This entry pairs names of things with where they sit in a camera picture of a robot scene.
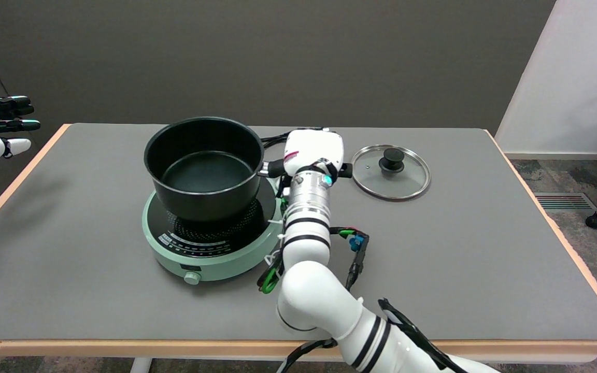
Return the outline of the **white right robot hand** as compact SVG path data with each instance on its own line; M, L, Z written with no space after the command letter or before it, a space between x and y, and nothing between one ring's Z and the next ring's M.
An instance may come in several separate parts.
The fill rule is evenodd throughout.
M283 167L294 177L301 168L316 167L338 180L344 163L344 140L341 135L324 130L293 130L285 142Z

